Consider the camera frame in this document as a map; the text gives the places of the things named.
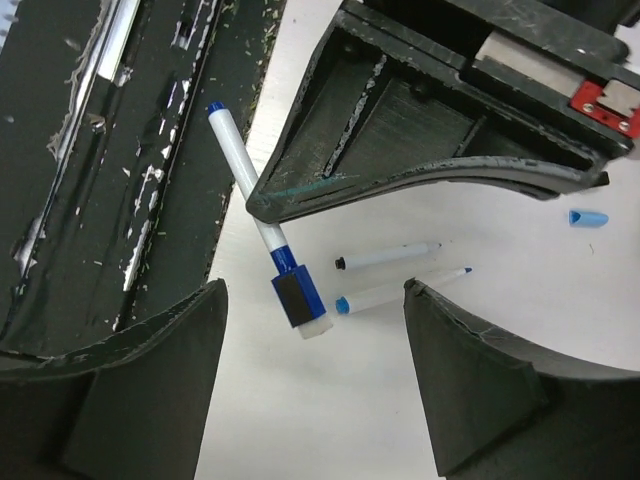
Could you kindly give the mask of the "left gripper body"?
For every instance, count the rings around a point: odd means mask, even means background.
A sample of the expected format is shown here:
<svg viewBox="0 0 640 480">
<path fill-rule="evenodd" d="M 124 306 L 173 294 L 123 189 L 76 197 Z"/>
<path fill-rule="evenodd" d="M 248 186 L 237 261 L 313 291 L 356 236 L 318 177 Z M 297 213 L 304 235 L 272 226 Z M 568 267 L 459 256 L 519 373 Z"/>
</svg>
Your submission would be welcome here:
<svg viewBox="0 0 640 480">
<path fill-rule="evenodd" d="M 366 26 L 453 67 L 459 78 L 607 155 L 639 143 L 639 77 L 627 46 L 581 21 L 581 1 L 348 1 Z"/>
</svg>

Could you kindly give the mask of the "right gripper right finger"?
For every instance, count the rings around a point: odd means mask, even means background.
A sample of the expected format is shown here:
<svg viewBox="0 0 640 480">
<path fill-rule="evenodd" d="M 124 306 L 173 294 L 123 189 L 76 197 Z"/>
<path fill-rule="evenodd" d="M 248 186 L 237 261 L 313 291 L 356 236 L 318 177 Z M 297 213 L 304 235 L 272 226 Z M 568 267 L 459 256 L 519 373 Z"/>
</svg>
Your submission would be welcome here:
<svg viewBox="0 0 640 480">
<path fill-rule="evenodd" d="M 404 316 L 434 461 L 446 479 L 635 479 L 639 375 L 496 326 L 426 284 Z"/>
</svg>

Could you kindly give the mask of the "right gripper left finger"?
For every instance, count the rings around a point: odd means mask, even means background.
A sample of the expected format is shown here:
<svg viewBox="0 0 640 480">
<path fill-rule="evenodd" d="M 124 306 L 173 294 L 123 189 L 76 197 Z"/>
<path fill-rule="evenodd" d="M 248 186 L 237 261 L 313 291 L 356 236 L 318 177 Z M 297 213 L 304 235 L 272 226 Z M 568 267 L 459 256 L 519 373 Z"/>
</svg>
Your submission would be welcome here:
<svg viewBox="0 0 640 480">
<path fill-rule="evenodd" d="M 55 357 L 1 356 L 5 479 L 191 479 L 228 313 L 215 280 Z"/>
</svg>

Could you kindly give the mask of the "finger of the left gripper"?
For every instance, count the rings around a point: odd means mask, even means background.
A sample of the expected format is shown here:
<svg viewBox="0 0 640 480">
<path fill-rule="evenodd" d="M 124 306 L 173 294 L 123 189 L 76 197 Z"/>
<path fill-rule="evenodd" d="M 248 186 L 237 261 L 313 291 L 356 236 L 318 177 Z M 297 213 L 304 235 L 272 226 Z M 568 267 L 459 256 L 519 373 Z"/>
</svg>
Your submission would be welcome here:
<svg viewBox="0 0 640 480">
<path fill-rule="evenodd" d="M 421 184 L 478 183 L 537 200 L 605 186 L 607 155 L 366 26 L 331 25 L 247 200 L 286 222 Z"/>
</svg>

